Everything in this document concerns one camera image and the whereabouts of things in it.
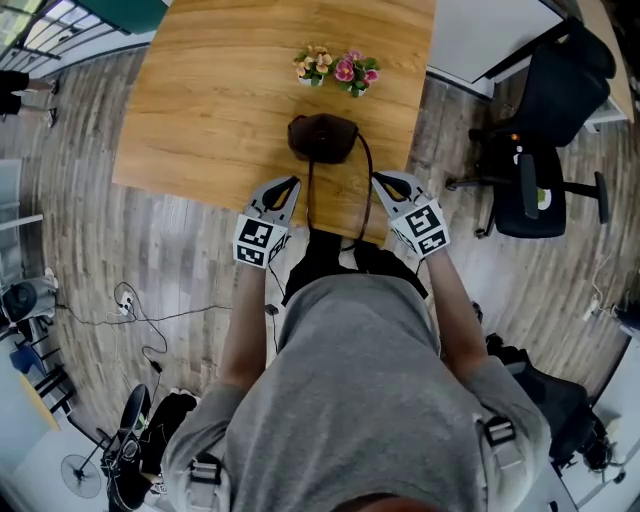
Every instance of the railing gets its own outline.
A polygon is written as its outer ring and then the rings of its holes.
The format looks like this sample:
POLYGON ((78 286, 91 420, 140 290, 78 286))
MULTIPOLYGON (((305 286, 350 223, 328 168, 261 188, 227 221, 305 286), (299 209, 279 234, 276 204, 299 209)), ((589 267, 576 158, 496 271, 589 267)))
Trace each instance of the railing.
POLYGON ((68 52, 109 34, 128 35, 72 0, 43 0, 34 12, 0 5, 0 16, 12 16, 19 25, 28 17, 0 53, 0 69, 22 73, 34 73, 44 64, 60 61, 68 52))

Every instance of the standing fan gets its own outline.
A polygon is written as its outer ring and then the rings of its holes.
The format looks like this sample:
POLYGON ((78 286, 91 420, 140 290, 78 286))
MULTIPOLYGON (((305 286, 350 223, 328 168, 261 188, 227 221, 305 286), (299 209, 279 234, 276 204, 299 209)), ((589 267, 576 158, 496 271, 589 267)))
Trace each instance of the standing fan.
POLYGON ((67 455, 60 464, 60 474, 65 485, 76 496, 87 500, 95 498, 102 487, 100 474, 95 465, 89 461, 91 455, 89 457, 67 455))

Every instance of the person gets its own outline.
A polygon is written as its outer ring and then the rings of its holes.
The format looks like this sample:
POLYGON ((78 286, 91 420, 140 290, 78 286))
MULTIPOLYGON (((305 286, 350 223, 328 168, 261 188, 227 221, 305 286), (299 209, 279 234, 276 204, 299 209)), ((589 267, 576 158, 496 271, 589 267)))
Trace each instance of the person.
POLYGON ((219 379, 163 459, 174 508, 514 510, 547 460, 549 427, 487 355, 447 250, 426 257, 440 341, 400 260, 360 242, 355 272, 340 244, 311 232, 266 369, 266 274, 241 269, 219 379))
POLYGON ((114 451, 113 456, 120 454, 120 460, 107 486, 109 512, 137 510, 150 491, 162 500, 165 494, 160 468, 162 455, 171 436, 199 400, 186 389, 172 388, 139 438, 131 438, 129 446, 114 451))
POLYGON ((60 82, 30 79, 27 73, 18 71, 0 71, 0 114, 45 119, 47 126, 53 128, 58 121, 58 109, 23 105, 22 98, 13 94, 17 91, 48 91, 56 96, 60 92, 60 82))

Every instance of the blue object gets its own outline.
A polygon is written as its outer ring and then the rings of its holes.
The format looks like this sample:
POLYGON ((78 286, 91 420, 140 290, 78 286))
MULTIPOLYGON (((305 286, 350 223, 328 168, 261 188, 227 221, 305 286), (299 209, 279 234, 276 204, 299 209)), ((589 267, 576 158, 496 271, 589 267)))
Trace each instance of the blue object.
POLYGON ((32 366, 35 366, 43 376, 47 375, 47 370, 44 367, 42 358, 28 343, 20 345, 16 350, 9 354, 9 357, 13 367, 24 375, 29 373, 32 366))

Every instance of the flower pot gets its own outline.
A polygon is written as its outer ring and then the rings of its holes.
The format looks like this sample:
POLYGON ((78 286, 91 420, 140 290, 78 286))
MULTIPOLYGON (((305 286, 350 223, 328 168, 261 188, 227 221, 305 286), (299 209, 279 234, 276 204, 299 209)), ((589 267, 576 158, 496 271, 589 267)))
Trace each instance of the flower pot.
POLYGON ((367 89, 359 90, 355 86, 352 85, 351 87, 349 87, 349 94, 351 94, 352 96, 353 96, 353 89, 354 88, 358 91, 358 98, 360 96, 362 96, 365 92, 367 92, 367 89))
MULTIPOLYGON (((300 82, 302 85, 313 87, 313 85, 311 85, 311 78, 298 77, 298 82, 300 82)), ((320 81, 318 82, 318 85, 316 85, 315 87, 321 87, 323 83, 324 83, 324 75, 320 77, 320 81)))

